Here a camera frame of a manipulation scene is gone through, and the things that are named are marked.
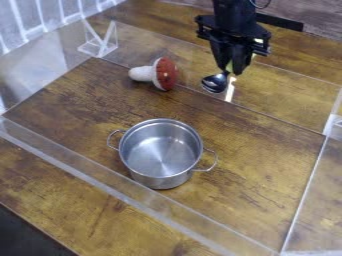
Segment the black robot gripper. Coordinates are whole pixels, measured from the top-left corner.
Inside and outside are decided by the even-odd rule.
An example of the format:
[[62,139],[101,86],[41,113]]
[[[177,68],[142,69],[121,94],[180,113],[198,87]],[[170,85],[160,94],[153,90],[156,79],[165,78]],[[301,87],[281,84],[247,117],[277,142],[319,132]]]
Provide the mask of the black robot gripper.
[[259,6],[255,0],[212,0],[213,13],[197,15],[197,37],[208,40],[209,33],[218,39],[237,40],[243,44],[233,47],[229,42],[209,41],[216,66],[225,70],[232,59],[232,72],[240,75],[249,65],[252,52],[269,54],[271,32],[256,22]]

